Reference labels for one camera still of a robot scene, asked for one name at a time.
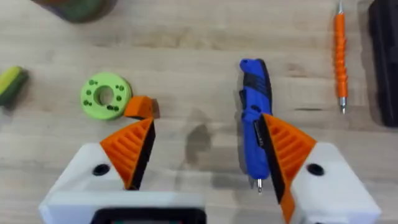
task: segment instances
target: black screw hole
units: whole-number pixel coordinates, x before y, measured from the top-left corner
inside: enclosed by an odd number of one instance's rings
[[[318,164],[309,164],[309,165],[307,165],[307,170],[312,175],[321,176],[321,175],[325,174],[325,170],[323,169],[323,167],[318,165]]]
[[[110,166],[107,164],[100,164],[93,169],[93,175],[102,176],[107,174],[111,170]]]

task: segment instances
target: orange block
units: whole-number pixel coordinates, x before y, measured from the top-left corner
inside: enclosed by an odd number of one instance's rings
[[[265,149],[275,192],[285,221],[290,223],[295,209],[290,186],[317,142],[301,130],[269,114],[263,114],[259,122],[261,134],[269,143]]]
[[[134,96],[124,111],[124,116],[137,119],[153,118],[152,99],[148,96]]]
[[[100,142],[126,190],[139,190],[155,141],[154,119],[131,124]]]

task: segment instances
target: hole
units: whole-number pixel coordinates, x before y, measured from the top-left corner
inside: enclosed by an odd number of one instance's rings
[[[101,86],[94,92],[95,101],[101,105],[108,105],[113,99],[113,90],[109,86]]]
[[[93,169],[93,175],[102,176],[107,174],[111,168],[107,164],[100,164]]]
[[[323,167],[318,165],[318,164],[309,164],[309,165],[307,165],[307,170],[312,175],[321,176],[321,175],[325,174],[325,170],[323,169]]]

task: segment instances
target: black case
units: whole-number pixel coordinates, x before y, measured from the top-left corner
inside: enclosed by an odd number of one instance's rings
[[[382,121],[398,127],[398,0],[375,0],[371,4],[369,31]]]

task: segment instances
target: green washer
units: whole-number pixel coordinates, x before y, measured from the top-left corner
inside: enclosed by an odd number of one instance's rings
[[[103,105],[100,95],[107,88],[112,89],[113,98],[110,103]],[[131,96],[130,85],[125,79],[114,73],[102,72],[85,83],[80,93],[80,103],[88,116],[108,120],[124,113]]]

